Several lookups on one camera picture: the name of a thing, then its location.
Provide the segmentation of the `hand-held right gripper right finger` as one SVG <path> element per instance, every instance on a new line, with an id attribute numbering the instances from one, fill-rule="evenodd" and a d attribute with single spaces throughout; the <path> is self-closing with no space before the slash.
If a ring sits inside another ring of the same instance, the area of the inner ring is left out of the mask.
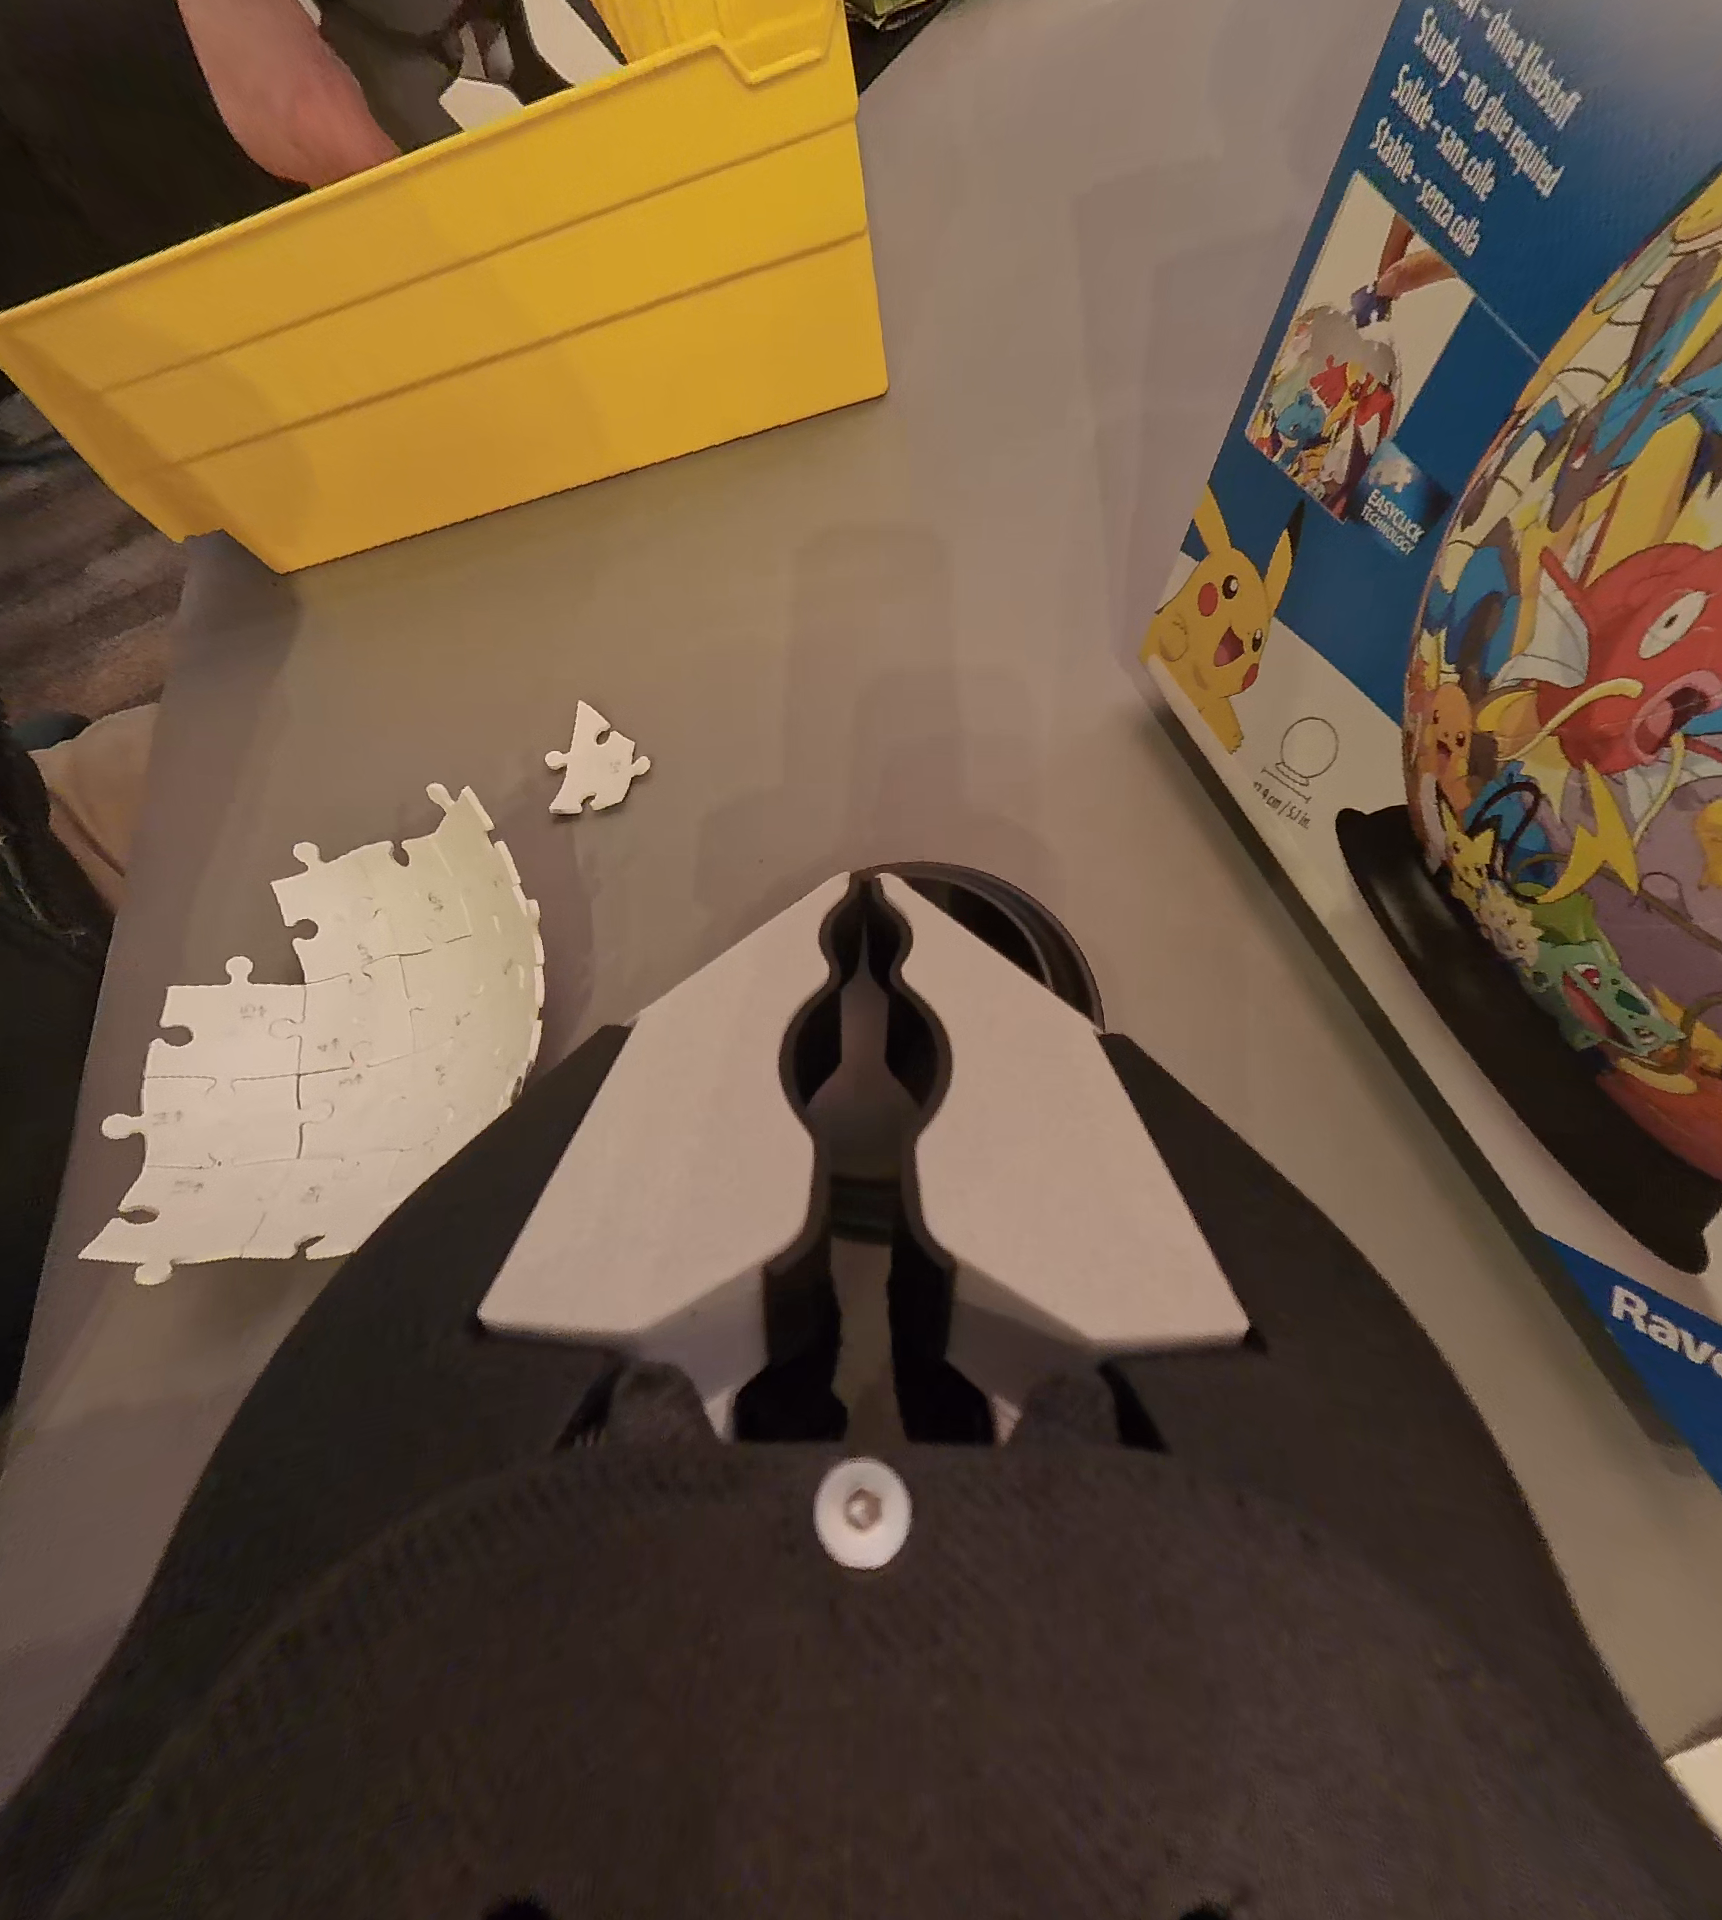
<path id="1" fill-rule="evenodd" d="M 1111 1032 L 896 876 L 867 876 L 898 1141 L 892 1375 L 914 1444 L 998 1444 L 1043 1382 L 1234 1349 L 1248 1312 Z"/>

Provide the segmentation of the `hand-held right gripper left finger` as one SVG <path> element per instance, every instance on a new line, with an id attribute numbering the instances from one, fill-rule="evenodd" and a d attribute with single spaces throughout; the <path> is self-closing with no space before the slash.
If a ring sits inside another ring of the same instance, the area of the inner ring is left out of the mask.
<path id="1" fill-rule="evenodd" d="M 830 876 L 635 1015 L 484 1292 L 487 1331 L 681 1369 L 730 1435 L 773 1361 L 768 1275 L 826 1214 L 796 1050 L 840 1019 L 857 883 Z"/>

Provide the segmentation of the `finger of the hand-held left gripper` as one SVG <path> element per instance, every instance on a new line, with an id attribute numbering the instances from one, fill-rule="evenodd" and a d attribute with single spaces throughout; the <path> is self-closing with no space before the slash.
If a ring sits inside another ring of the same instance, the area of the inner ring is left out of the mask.
<path id="1" fill-rule="evenodd" d="M 624 65 L 593 2 L 461 2 L 444 37 L 454 67 L 444 130 L 471 133 Z"/>

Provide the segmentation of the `yellow plastic bin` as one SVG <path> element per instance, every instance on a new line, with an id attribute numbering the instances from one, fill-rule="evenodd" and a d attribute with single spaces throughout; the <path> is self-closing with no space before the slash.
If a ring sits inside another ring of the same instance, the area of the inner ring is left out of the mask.
<path id="1" fill-rule="evenodd" d="M 168 538 L 274 572 L 883 397 L 844 4 L 598 4 L 624 65 L 0 314 Z"/>

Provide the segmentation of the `black round puzzle stand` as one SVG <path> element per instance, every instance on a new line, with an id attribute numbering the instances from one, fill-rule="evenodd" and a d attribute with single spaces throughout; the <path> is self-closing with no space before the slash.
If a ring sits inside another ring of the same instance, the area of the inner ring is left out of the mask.
<path id="1" fill-rule="evenodd" d="M 867 876 L 896 876 L 954 922 L 1030 975 L 1095 1029 L 1107 1005 L 1085 950 L 1068 924 L 1017 883 L 946 859 L 898 859 L 867 867 Z"/>

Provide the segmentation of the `assembled white puzzle section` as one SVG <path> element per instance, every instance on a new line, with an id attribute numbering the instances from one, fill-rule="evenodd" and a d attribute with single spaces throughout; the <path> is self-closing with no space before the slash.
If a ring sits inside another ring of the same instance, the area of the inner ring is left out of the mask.
<path id="1" fill-rule="evenodd" d="M 172 985 L 131 1112 L 140 1172 L 81 1248 L 137 1284 L 208 1261 L 344 1258 L 505 1115 L 542 1042 L 538 905 L 471 788 L 436 830 L 273 881 L 299 981 L 247 955 Z"/>

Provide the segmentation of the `single white puzzle piece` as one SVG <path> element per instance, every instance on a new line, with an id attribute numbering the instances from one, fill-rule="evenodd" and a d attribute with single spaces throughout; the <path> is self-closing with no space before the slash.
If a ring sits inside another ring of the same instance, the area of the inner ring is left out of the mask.
<path id="1" fill-rule="evenodd" d="M 624 802 L 633 786 L 652 771 L 652 758 L 638 740 L 620 734 L 608 718 L 577 699 L 567 745 L 550 749 L 542 764 L 556 775 L 550 817 L 577 818 Z"/>

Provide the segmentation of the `colourful puzzle box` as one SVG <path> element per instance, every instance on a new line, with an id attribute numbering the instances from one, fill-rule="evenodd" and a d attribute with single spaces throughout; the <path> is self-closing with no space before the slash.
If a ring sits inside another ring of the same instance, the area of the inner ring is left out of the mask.
<path id="1" fill-rule="evenodd" d="M 1398 4 L 1143 664 L 1722 1492 L 1722 4 Z"/>

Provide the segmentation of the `person's left hand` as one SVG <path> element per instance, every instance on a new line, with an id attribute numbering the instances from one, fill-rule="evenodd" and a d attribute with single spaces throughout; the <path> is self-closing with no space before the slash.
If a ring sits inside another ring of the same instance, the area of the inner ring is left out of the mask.
<path id="1" fill-rule="evenodd" d="M 274 178 L 331 186 L 399 155 L 356 72 L 299 2 L 178 2 L 228 133 Z"/>

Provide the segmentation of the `person's tan trousers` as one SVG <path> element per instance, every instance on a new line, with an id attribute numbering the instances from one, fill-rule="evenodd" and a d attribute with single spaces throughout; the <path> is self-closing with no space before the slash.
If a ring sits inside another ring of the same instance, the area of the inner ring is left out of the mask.
<path id="1" fill-rule="evenodd" d="M 125 707 L 31 752 L 53 832 L 112 914 L 127 894 L 159 712 L 160 703 Z"/>

